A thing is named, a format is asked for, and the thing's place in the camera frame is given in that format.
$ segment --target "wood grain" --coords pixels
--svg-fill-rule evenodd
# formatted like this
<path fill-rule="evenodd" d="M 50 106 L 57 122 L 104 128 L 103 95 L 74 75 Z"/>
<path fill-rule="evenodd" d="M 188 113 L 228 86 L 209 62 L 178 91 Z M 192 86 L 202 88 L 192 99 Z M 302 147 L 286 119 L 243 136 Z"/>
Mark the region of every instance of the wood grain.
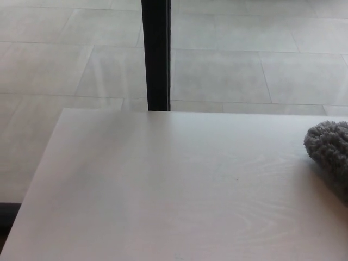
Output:
<path fill-rule="evenodd" d="M 347 260 L 325 119 L 65 110 L 0 260 Z"/>

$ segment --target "tabletop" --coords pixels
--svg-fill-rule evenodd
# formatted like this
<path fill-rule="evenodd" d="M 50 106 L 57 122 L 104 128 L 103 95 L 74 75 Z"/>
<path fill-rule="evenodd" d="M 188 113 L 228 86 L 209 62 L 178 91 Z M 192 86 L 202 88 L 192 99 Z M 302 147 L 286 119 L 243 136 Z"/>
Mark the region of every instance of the tabletop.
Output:
<path fill-rule="evenodd" d="M 327 119 L 66 109 L 0 261 L 347 260 L 303 146 Z"/>

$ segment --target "gray fluffy object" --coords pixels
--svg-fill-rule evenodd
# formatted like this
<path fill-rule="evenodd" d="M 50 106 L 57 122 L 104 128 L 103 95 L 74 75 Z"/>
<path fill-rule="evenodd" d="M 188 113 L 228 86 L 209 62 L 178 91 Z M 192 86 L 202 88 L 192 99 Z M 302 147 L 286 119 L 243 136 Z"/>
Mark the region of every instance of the gray fluffy object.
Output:
<path fill-rule="evenodd" d="M 322 122 L 304 140 L 308 155 L 325 170 L 320 178 L 348 206 L 348 123 Z"/>

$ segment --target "glass pane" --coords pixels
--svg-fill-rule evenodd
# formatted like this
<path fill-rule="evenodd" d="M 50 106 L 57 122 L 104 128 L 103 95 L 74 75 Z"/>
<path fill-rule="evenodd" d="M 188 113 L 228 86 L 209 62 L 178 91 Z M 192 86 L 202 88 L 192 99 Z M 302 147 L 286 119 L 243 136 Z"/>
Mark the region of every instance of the glass pane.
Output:
<path fill-rule="evenodd" d="M 347 115 L 348 2 L 173 0 L 172 110 Z"/>
<path fill-rule="evenodd" d="M 63 108 L 147 110 L 141 1 L 0 6 L 0 202 L 22 202 Z"/>

